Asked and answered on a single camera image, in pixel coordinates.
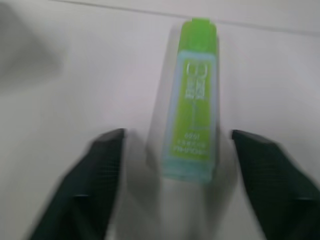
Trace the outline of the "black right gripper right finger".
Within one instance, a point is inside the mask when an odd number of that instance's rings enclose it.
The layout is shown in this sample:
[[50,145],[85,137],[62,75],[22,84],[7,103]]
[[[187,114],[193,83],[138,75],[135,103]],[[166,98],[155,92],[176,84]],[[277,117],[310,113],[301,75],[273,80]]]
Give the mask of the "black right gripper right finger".
[[244,188],[267,240],[318,240],[320,190],[280,145],[261,135],[231,134]]

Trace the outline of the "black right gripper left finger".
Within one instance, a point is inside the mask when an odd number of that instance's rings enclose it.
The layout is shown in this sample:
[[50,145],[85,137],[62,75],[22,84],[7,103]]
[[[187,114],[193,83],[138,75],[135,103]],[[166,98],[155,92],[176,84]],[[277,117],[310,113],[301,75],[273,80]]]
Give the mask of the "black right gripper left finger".
[[62,178],[30,240],[103,240],[120,188],[125,129],[94,139]]

